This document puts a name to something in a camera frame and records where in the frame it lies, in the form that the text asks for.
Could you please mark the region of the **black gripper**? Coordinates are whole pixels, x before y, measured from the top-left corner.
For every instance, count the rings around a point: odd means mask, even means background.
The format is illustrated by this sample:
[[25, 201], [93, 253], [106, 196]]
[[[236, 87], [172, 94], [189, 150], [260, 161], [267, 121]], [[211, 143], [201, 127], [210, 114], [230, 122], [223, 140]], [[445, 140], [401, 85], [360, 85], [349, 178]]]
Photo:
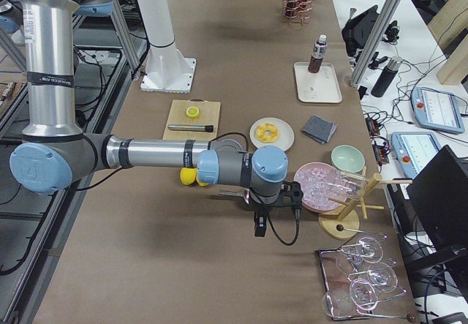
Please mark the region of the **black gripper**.
[[271, 197], [260, 195], [253, 188], [246, 189], [244, 200], [254, 211], [254, 236], [265, 236], [265, 225], [272, 208], [291, 208], [295, 221], [301, 220], [303, 191], [297, 181], [283, 181], [279, 192]]

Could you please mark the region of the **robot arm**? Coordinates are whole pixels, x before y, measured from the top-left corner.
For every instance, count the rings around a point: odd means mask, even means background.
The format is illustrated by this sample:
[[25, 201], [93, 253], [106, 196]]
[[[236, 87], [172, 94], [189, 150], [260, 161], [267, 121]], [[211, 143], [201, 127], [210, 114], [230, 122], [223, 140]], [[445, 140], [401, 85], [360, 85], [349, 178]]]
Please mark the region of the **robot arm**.
[[113, 0], [18, 1], [29, 85], [29, 125], [10, 156], [18, 183], [49, 195], [98, 170], [194, 168], [203, 183], [244, 188], [257, 236], [273, 228], [273, 208], [289, 207], [300, 215], [301, 187], [286, 181], [288, 159], [275, 146], [250, 153], [224, 140], [136, 140], [84, 132], [75, 120], [72, 16], [109, 15]]

